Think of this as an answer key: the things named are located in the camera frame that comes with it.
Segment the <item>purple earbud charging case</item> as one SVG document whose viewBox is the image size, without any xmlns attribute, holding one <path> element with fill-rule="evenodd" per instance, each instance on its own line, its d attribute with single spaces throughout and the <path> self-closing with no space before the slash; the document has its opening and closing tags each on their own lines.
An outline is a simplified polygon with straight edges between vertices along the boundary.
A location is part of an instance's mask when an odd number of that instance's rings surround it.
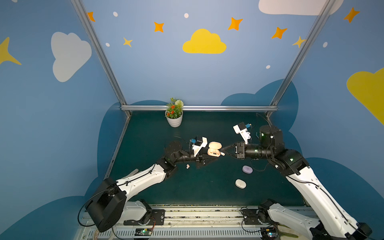
<svg viewBox="0 0 384 240">
<path fill-rule="evenodd" d="M 242 167 L 242 171 L 243 171 L 245 174 L 250 175 L 250 174 L 253 173 L 254 170 L 253 170 L 253 168 L 250 167 L 250 166 L 243 166 L 243 167 Z"/>
</svg>

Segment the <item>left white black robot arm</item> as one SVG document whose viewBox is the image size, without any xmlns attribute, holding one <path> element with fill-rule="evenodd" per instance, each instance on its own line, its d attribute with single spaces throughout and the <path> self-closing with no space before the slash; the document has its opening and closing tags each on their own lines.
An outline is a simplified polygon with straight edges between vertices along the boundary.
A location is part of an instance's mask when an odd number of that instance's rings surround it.
<svg viewBox="0 0 384 240">
<path fill-rule="evenodd" d="M 178 170 L 177 163 L 195 162 L 197 167 L 205 166 L 209 160 L 221 156 L 222 144 L 192 140 L 188 151 L 180 142 L 173 141 L 165 148 L 165 154 L 152 166 L 143 171 L 135 170 L 126 177 L 102 181 L 84 208 L 100 233 L 111 229 L 119 221 L 134 221 L 141 225 L 150 221 L 152 208 L 144 201 L 130 199 L 143 190 L 169 179 Z"/>
</svg>

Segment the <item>white earbud charging case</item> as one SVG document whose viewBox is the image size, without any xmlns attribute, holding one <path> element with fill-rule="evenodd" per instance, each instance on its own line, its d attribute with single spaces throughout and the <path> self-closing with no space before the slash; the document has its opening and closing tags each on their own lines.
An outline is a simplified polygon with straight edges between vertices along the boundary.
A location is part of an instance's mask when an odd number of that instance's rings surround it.
<svg viewBox="0 0 384 240">
<path fill-rule="evenodd" d="M 236 185 L 236 187 L 238 187 L 239 189 L 245 189 L 246 186 L 247 186 L 246 182 L 243 181 L 243 180 L 241 180 L 241 179 L 237 179 L 237 180 L 235 181 L 235 185 Z"/>
</svg>

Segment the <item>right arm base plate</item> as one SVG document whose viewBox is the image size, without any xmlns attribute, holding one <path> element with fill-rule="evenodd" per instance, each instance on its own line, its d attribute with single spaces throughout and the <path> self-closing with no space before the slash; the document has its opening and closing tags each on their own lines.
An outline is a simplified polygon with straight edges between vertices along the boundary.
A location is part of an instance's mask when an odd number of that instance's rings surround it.
<svg viewBox="0 0 384 240">
<path fill-rule="evenodd" d="M 242 208 L 240 210 L 245 225 L 268 225 L 268 215 L 263 210 Z"/>
</svg>

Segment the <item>pink earbud charging case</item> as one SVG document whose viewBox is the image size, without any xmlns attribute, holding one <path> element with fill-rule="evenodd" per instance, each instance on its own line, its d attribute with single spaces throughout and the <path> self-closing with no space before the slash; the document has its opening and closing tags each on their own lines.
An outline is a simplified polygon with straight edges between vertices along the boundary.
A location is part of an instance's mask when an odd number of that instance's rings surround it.
<svg viewBox="0 0 384 240">
<path fill-rule="evenodd" d="M 222 148 L 222 144 L 219 142 L 210 142 L 209 148 L 207 150 L 207 154 L 212 157 L 219 157 L 222 155 L 220 149 Z"/>
</svg>

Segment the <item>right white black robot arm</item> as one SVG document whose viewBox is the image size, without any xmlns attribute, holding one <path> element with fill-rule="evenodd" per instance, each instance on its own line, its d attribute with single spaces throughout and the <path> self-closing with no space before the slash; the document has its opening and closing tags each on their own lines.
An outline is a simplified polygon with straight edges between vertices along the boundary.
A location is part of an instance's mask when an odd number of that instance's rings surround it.
<svg viewBox="0 0 384 240">
<path fill-rule="evenodd" d="M 372 234 L 366 223 L 357 222 L 321 184 L 308 161 L 296 150 L 285 148 L 283 133 L 276 126 L 259 130 L 259 144 L 251 144 L 249 124 L 235 125 L 234 131 L 244 139 L 232 145 L 237 159 L 266 159 L 307 201 L 317 218 L 291 211 L 273 200 L 258 206 L 261 224 L 284 225 L 309 240 L 366 240 Z"/>
</svg>

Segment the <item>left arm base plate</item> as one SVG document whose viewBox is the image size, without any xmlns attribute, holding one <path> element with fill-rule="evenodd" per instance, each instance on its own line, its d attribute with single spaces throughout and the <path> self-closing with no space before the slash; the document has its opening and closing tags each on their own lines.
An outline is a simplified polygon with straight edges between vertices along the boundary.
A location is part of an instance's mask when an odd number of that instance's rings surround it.
<svg viewBox="0 0 384 240">
<path fill-rule="evenodd" d="M 163 209 L 155 209 L 147 212 L 139 221 L 126 220 L 124 226 L 163 226 L 165 221 L 166 211 Z"/>
</svg>

